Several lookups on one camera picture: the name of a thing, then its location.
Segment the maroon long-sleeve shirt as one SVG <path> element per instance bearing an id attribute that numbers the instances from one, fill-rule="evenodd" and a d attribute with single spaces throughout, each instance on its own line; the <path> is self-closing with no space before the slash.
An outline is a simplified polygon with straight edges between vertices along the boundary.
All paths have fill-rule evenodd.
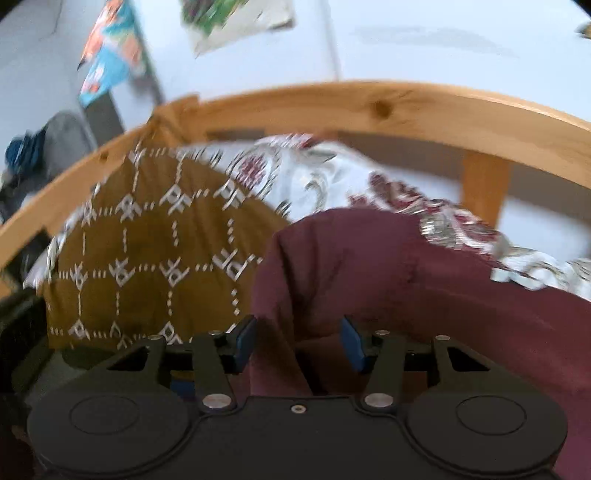
<path id="1" fill-rule="evenodd" d="M 429 243 L 414 216 L 335 209 L 280 230 L 252 286 L 254 395 L 351 394 L 362 384 L 339 323 L 473 348 L 550 394 L 569 433 L 557 469 L 590 475 L 590 304 L 491 278 L 480 256 Z"/>

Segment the grey chair with clothes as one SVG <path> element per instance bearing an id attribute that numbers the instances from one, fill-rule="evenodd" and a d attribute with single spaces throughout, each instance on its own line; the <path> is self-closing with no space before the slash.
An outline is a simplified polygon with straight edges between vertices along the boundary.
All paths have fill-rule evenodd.
<path id="1" fill-rule="evenodd" d="M 13 138 L 1 173 L 1 223 L 95 147 L 86 122 L 70 111 L 58 112 L 36 132 Z"/>

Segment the brown patterned duvet cover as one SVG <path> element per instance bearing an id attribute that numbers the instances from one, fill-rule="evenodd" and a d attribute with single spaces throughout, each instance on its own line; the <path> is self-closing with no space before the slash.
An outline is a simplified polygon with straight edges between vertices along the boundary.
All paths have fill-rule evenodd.
<path id="1" fill-rule="evenodd" d="M 263 203 L 280 151 L 188 146 L 151 121 L 52 240 L 35 282 L 54 350 L 182 344 L 250 311 L 266 245 L 287 222 Z"/>

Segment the white floral bed sheet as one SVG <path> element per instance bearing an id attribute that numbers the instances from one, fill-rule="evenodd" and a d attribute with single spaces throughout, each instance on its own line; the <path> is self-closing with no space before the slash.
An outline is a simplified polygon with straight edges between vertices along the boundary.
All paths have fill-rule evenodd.
<path id="1" fill-rule="evenodd" d="M 415 215 L 432 244 L 476 253 L 492 262 L 491 278 L 528 290 L 553 287 L 590 297 L 590 261 L 560 262 L 509 239 L 470 210 L 432 199 L 394 177 L 377 162 L 338 142 L 308 134 L 266 137 L 253 142 L 194 144 L 176 155 L 228 176 L 221 193 L 253 197 L 288 222 L 335 208 L 370 207 Z"/>

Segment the green anime character poster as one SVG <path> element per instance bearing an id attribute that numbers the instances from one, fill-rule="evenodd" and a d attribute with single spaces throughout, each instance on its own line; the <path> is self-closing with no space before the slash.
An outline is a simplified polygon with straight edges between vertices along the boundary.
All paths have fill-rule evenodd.
<path id="1" fill-rule="evenodd" d="M 291 1 L 181 1 L 181 26 L 196 56 L 262 32 L 294 25 Z"/>

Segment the wooden bed frame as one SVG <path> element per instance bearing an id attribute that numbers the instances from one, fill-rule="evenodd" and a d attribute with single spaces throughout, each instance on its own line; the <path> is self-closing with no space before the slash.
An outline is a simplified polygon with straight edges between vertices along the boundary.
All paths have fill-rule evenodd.
<path id="1" fill-rule="evenodd" d="M 438 143 L 464 153 L 464 207 L 495 224 L 512 168 L 526 165 L 580 186 L 590 183 L 590 125 L 514 97 L 466 87 L 416 82 L 346 81 L 254 91 L 202 101 L 190 95 L 157 107 L 147 123 L 80 160 L 1 228 L 8 264 L 39 232 L 54 233 L 142 140 L 179 146 L 225 132 L 266 135 L 342 133 Z"/>

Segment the orange blue wall poster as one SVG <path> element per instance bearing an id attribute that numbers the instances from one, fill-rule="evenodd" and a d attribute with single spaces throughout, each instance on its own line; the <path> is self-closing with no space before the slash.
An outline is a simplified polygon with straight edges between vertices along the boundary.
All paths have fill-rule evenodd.
<path id="1" fill-rule="evenodd" d="M 86 108 L 113 87 L 146 74 L 139 28 L 128 1 L 106 1 L 86 40 L 77 66 L 89 66 L 78 99 Z"/>

